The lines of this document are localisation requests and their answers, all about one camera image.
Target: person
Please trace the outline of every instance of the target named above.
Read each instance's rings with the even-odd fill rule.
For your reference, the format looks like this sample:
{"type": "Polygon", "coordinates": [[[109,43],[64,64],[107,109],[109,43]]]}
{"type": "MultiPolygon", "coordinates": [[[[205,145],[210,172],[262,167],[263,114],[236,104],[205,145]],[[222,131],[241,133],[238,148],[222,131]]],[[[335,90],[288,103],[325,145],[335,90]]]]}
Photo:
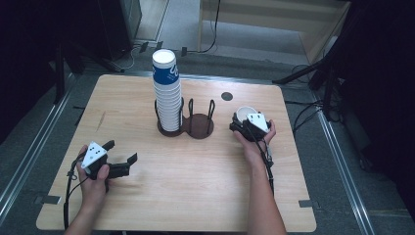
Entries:
{"type": "MultiPolygon", "coordinates": [[[[275,136],[275,124],[270,120],[270,131],[265,135],[267,144],[275,136]]],[[[255,142],[250,142],[239,132],[234,136],[244,147],[245,159],[250,174],[250,202],[248,208],[248,234],[287,234],[284,221],[275,203],[269,186],[265,164],[255,142]]],[[[262,150],[266,150],[263,142],[259,142],[262,150]]]]}
{"type": "MultiPolygon", "coordinates": [[[[275,136],[275,124],[271,120],[270,131],[265,135],[267,144],[275,136]]],[[[260,151],[254,142],[250,142],[239,132],[234,131],[235,138],[244,148],[245,159],[248,163],[250,174],[250,201],[248,212],[248,234],[287,234],[284,221],[275,203],[265,165],[262,161],[260,151]]],[[[79,154],[86,151],[83,146],[79,154]]],[[[80,164],[76,166],[78,178],[81,181],[86,178],[84,169],[80,164]]],[[[75,219],[69,225],[65,234],[90,234],[96,217],[105,203],[106,186],[105,179],[109,173],[109,167],[104,164],[96,180],[87,179],[81,184],[82,204],[75,219]]]]}
{"type": "MultiPolygon", "coordinates": [[[[79,151],[79,154],[84,153],[87,148],[88,146],[84,145],[79,151]]],[[[79,181],[82,182],[82,180],[87,177],[86,172],[80,167],[80,163],[76,165],[76,169],[79,181]]],[[[88,178],[80,185],[82,191],[82,204],[77,215],[65,231],[66,235],[82,235],[91,233],[95,219],[98,217],[98,214],[101,212],[101,208],[105,203],[105,180],[109,172],[110,167],[107,164],[104,164],[98,171],[96,180],[88,178]]]]}

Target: small hole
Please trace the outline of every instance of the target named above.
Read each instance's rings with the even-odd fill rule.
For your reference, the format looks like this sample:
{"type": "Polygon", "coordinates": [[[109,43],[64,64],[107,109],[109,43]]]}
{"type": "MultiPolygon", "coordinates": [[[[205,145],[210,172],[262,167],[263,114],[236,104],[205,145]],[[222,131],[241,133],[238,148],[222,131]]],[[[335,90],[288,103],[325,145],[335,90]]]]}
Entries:
{"type": "Polygon", "coordinates": [[[224,101],[231,101],[233,99],[233,95],[229,92],[223,92],[221,97],[224,101]]]}

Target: hand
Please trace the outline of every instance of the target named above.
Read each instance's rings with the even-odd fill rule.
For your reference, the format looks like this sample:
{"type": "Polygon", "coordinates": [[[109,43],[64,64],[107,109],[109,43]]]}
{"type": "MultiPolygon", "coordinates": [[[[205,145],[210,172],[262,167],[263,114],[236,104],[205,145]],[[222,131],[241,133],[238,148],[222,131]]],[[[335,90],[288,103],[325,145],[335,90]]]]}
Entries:
{"type": "MultiPolygon", "coordinates": [[[[271,123],[271,128],[269,132],[264,136],[264,140],[266,141],[267,144],[269,144],[271,139],[276,134],[274,121],[270,120],[270,123],[271,123]]],[[[262,160],[260,151],[258,147],[256,146],[255,142],[248,141],[239,131],[234,131],[234,136],[236,137],[236,139],[238,139],[238,141],[244,147],[245,159],[247,160],[250,167],[263,166],[263,160],[262,160]]],[[[265,143],[263,143],[263,141],[258,141],[258,143],[262,151],[266,153],[265,143]]]]}
{"type": "MultiPolygon", "coordinates": [[[[79,151],[79,154],[84,153],[88,146],[84,145],[79,151]]],[[[76,165],[78,171],[79,181],[82,182],[87,176],[80,163],[76,165]]],[[[110,167],[107,164],[101,166],[97,174],[97,179],[86,179],[81,185],[82,190],[82,205],[81,211],[97,215],[105,202],[106,186],[105,180],[110,172],[110,167]]]]}

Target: wire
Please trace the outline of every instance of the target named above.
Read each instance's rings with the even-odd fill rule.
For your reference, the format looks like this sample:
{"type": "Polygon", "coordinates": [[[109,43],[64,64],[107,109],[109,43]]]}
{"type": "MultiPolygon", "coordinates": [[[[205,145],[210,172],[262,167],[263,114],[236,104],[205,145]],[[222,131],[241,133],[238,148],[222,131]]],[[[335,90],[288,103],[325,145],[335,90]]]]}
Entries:
{"type": "Polygon", "coordinates": [[[130,56],[131,56],[131,59],[132,59],[132,64],[129,66],[129,67],[121,67],[121,66],[119,66],[119,65],[117,65],[116,63],[114,63],[114,62],[110,62],[111,64],[113,64],[115,67],[117,67],[117,68],[119,68],[119,69],[121,69],[121,70],[128,70],[128,69],[131,69],[133,66],[134,66],[134,64],[135,64],[135,58],[134,58],[134,56],[132,55],[132,52],[134,51],[134,50],[136,50],[137,48],[141,48],[141,45],[138,45],[137,47],[134,47],[133,49],[131,49],[131,51],[130,51],[130,56]]]}
{"type": "Polygon", "coordinates": [[[304,124],[306,124],[308,121],[310,121],[319,111],[321,111],[322,110],[322,105],[323,105],[322,100],[318,100],[318,101],[315,101],[315,102],[312,102],[312,103],[302,103],[302,102],[295,102],[295,101],[285,101],[285,103],[286,104],[294,104],[294,105],[306,105],[306,107],[297,115],[296,120],[294,121],[294,124],[293,124],[294,138],[296,138],[297,131],[300,129],[300,127],[302,127],[304,124]],[[298,124],[299,119],[302,116],[302,114],[304,114],[305,111],[307,111],[311,107],[317,107],[318,109],[315,112],[313,112],[311,115],[306,117],[300,124],[298,124]]]}
{"type": "Polygon", "coordinates": [[[78,184],[76,184],[76,186],[74,186],[72,188],[72,190],[70,190],[69,196],[72,194],[73,190],[75,190],[77,187],[79,187],[79,185],[81,185],[83,182],[85,182],[85,180],[87,180],[89,177],[86,177],[84,180],[80,181],[78,184]]]}
{"type": "Polygon", "coordinates": [[[213,42],[211,43],[210,47],[207,48],[204,51],[188,51],[190,53],[206,53],[208,52],[213,45],[216,43],[216,37],[217,37],[217,19],[219,18],[219,10],[220,10],[220,0],[217,2],[217,9],[216,9],[216,18],[214,20],[214,34],[213,34],[213,42]]]}
{"type": "MultiPolygon", "coordinates": [[[[291,69],[291,74],[294,74],[294,70],[298,67],[301,67],[301,66],[308,67],[308,65],[296,65],[291,69]]],[[[308,81],[303,81],[300,78],[298,78],[297,81],[300,82],[300,83],[308,83],[310,81],[309,73],[307,74],[307,78],[308,78],[308,81]]]]}
{"type": "Polygon", "coordinates": [[[69,227],[69,197],[70,197],[70,194],[73,191],[73,190],[69,191],[70,190],[70,184],[74,180],[73,176],[74,176],[74,170],[75,170],[76,164],[82,157],[85,156],[85,154],[86,154],[86,151],[84,153],[78,155],[76,157],[76,159],[72,162],[72,165],[70,166],[70,170],[68,171],[67,196],[65,198],[65,203],[64,203],[64,227],[65,227],[65,230],[67,230],[67,228],[69,227]]]}
{"type": "Polygon", "coordinates": [[[265,164],[266,167],[266,172],[268,173],[268,181],[269,181],[269,186],[271,187],[272,190],[272,195],[274,195],[274,176],[272,175],[272,171],[271,171],[271,167],[274,164],[272,162],[272,156],[269,155],[268,152],[268,144],[265,142],[264,139],[262,139],[263,142],[265,142],[265,146],[267,148],[266,150],[266,156],[265,153],[263,152],[262,148],[260,147],[258,141],[256,140],[256,138],[254,137],[253,133],[251,132],[251,130],[247,127],[248,132],[250,133],[251,137],[253,138],[256,146],[258,147],[259,151],[260,151],[260,155],[262,157],[263,163],[265,164]]]}

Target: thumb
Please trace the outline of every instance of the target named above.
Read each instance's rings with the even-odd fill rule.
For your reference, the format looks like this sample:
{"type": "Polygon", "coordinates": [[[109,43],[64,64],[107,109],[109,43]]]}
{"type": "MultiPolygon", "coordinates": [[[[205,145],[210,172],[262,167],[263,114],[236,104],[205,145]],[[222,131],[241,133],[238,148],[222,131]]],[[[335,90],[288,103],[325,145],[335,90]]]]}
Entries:
{"type": "Polygon", "coordinates": [[[103,164],[97,174],[97,180],[104,181],[107,179],[108,174],[110,173],[110,166],[103,164]]]}

